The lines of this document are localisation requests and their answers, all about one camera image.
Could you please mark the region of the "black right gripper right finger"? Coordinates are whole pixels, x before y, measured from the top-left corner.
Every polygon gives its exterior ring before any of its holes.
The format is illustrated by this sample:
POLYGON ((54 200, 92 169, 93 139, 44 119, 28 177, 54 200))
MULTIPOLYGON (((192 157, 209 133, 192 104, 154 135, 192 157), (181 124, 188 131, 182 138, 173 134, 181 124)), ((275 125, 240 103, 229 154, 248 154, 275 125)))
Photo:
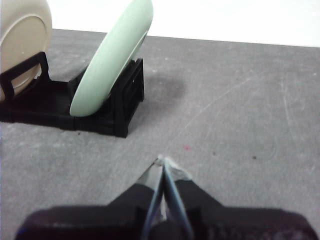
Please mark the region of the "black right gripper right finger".
POLYGON ((197 185, 171 158, 163 173, 169 209, 193 240, 316 240, 301 214, 280 208, 227 206, 197 185))

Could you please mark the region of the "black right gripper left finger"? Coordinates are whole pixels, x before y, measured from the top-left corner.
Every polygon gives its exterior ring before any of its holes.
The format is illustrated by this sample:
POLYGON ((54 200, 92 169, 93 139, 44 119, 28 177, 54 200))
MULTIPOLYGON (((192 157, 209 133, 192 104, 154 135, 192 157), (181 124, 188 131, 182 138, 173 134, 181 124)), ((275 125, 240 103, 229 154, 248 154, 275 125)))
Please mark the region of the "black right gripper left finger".
POLYGON ((17 240, 139 239, 148 233, 162 198, 163 155, 108 204, 61 205, 26 217, 17 240))

